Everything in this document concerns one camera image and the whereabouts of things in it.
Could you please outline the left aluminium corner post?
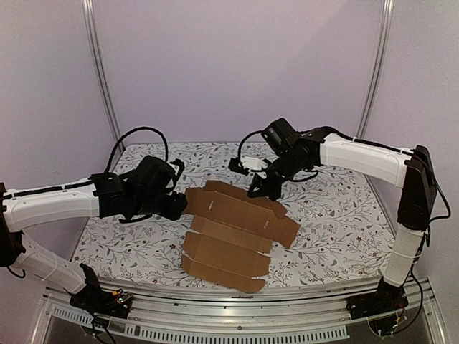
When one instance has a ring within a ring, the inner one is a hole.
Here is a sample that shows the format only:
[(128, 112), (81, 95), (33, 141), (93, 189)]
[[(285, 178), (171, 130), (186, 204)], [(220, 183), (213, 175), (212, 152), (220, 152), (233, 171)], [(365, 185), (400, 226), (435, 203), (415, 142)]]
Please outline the left aluminium corner post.
[(108, 127), (114, 140), (119, 139), (120, 126), (115, 114), (110, 88), (108, 85), (107, 76), (105, 73), (105, 66), (103, 63), (102, 50), (100, 47), (98, 30), (94, 11), (94, 2), (91, 0), (82, 0), (82, 13), (85, 21), (85, 28), (87, 32), (87, 40), (90, 48), (90, 54), (93, 61), (95, 70), (95, 77), (100, 90), (105, 116), (108, 121)]

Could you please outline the floral patterned table mat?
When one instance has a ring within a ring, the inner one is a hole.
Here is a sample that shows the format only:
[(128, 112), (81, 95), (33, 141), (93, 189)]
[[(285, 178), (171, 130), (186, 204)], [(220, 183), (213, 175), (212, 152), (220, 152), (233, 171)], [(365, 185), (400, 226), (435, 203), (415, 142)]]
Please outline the floral patterned table mat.
[[(169, 156), (185, 164), (178, 191), (202, 187), (209, 180), (247, 188), (251, 178), (227, 167), (237, 152), (236, 143), (130, 145), (114, 170), (129, 171), (145, 156)], [(383, 273), (394, 235), (363, 175), (323, 167), (311, 181), (284, 184), (281, 202), (300, 228), (291, 247), (273, 244), (267, 287), (323, 285)], [(122, 224), (115, 217), (92, 218), (72, 258), (111, 280), (205, 288), (205, 281), (181, 267), (181, 244), (191, 221), (190, 215), (134, 224)]]

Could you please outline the aluminium corner post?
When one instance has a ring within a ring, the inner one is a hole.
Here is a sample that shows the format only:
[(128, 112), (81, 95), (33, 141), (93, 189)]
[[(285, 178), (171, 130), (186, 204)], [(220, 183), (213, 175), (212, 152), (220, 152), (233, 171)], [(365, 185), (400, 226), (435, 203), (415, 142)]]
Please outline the aluminium corner post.
[(100, 47), (98, 30), (94, 11), (94, 2), (91, 0), (82, 0), (82, 13), (85, 21), (85, 28), (87, 32), (87, 40), (90, 48), (90, 54), (93, 61), (95, 70), (95, 77), (100, 90), (105, 116), (108, 121), (108, 127), (114, 140), (119, 139), (120, 126), (115, 114), (110, 88), (108, 85), (107, 76), (105, 73), (105, 66), (103, 63), (102, 50)]
[(368, 90), (366, 92), (361, 118), (356, 132), (357, 138), (364, 138), (369, 125), (369, 120), (372, 114), (372, 109), (374, 107), (374, 102), (376, 100), (379, 81), (381, 79), (384, 60), (387, 53), (387, 45), (391, 31), (393, 11), (394, 0), (384, 0), (374, 64), (372, 67), (372, 73)]

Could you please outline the aluminium front rail frame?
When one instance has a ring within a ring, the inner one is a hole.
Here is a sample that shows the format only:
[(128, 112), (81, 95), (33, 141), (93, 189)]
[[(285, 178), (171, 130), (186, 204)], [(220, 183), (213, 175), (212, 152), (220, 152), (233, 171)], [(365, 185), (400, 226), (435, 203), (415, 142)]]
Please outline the aluminium front rail frame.
[(373, 333), (369, 318), (352, 319), (349, 297), (375, 290), (377, 278), (325, 285), (268, 288), (256, 294), (103, 279), (107, 290), (133, 294), (126, 319), (107, 328), (47, 287), (39, 303), (32, 343), (447, 343), (430, 282), (409, 280), (399, 330)]

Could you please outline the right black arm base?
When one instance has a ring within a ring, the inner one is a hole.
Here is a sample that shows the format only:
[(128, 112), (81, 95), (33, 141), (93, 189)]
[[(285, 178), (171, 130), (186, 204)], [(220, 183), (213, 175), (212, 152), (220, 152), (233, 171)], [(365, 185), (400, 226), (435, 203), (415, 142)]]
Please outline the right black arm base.
[(346, 299), (346, 310), (351, 319), (372, 317), (392, 312), (409, 305), (403, 286), (395, 287), (380, 279), (374, 292), (358, 294)]

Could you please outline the brown cardboard box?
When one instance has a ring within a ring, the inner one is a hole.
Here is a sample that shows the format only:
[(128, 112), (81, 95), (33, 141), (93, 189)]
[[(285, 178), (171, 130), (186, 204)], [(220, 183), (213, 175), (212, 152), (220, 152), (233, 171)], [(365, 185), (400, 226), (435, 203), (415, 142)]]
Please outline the brown cardboard box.
[(185, 191), (191, 229), (181, 245), (181, 267), (190, 276), (244, 293), (266, 284), (273, 243), (286, 249), (299, 223), (278, 201), (250, 198), (241, 188), (209, 180)]

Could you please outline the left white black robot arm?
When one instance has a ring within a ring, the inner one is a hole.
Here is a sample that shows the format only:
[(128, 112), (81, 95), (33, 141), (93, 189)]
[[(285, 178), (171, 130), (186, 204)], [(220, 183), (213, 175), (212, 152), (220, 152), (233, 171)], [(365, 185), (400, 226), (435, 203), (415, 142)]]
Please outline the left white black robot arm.
[(120, 175), (104, 171), (67, 185), (32, 190), (1, 189), (1, 266), (20, 269), (59, 285), (92, 311), (102, 310), (106, 295), (92, 268), (57, 256), (24, 233), (26, 228), (65, 219), (119, 216), (123, 224), (158, 215), (178, 220), (186, 196), (174, 189), (184, 171), (176, 159), (146, 156)]

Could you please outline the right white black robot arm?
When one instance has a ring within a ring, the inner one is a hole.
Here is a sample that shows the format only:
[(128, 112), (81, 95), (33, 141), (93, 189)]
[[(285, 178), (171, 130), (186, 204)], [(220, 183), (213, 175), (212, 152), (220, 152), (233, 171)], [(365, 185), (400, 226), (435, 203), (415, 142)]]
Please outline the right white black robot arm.
[(386, 312), (397, 303), (402, 286), (427, 241), (432, 209), (438, 188), (424, 146), (393, 148), (360, 140), (323, 126), (295, 130), (285, 119), (277, 119), (259, 131), (276, 155), (274, 161), (239, 154), (239, 165), (254, 178), (247, 195), (252, 198), (280, 198), (282, 185), (301, 171), (329, 166), (371, 176), (402, 191), (397, 211), (397, 235), (387, 268), (377, 292), (371, 297), (376, 312)]

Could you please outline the right aluminium corner post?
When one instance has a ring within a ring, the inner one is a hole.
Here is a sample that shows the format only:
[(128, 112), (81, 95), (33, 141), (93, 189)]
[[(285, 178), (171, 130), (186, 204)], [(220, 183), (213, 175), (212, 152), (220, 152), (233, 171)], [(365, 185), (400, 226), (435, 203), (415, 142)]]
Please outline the right aluminium corner post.
[(387, 53), (387, 45), (391, 31), (393, 11), (394, 0), (384, 0), (374, 64), (372, 67), (372, 73), (368, 90), (366, 92), (361, 118), (356, 132), (357, 138), (364, 138), (369, 125), (369, 120), (372, 114), (372, 109), (374, 107), (374, 102), (376, 100), (379, 81), (381, 79), (384, 60)]

